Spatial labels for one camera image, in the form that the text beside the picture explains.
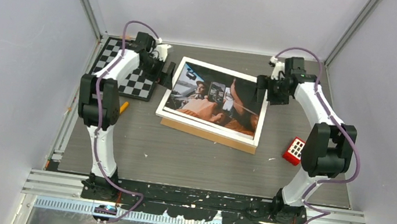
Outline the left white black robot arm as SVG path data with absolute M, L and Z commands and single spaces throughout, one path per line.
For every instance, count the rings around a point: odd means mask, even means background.
M 101 70 L 81 77 L 78 115 L 86 125 L 92 147 L 91 173 L 83 184 L 104 201 L 112 201 L 122 191 L 117 184 L 113 147 L 114 126 L 121 112 L 119 87 L 130 73 L 140 69 L 149 81 L 171 89 L 175 63 L 163 71 L 171 52 L 172 45 L 164 44 L 148 33 L 138 32 L 134 40 L 122 43 L 115 58 Z

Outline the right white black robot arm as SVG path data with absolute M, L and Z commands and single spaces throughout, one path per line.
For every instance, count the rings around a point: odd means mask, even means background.
M 256 100 L 261 102 L 264 98 L 269 104 L 285 105 L 293 98 L 311 125 L 300 150 L 300 170 L 277 192 L 269 207 L 274 221 L 286 223 L 294 215 L 300 215 L 304 202 L 319 186 L 348 170 L 358 132 L 333 112 L 323 96 L 319 78 L 306 72 L 303 57 L 280 62 L 273 56 L 269 64 L 273 67 L 272 74 L 257 77 Z

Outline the orange handled screwdriver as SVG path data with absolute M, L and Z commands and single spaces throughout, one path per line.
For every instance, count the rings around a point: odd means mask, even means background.
M 119 114 L 122 114 L 129 106 L 129 102 L 124 102 L 121 106 L 120 106 L 120 110 L 119 110 Z

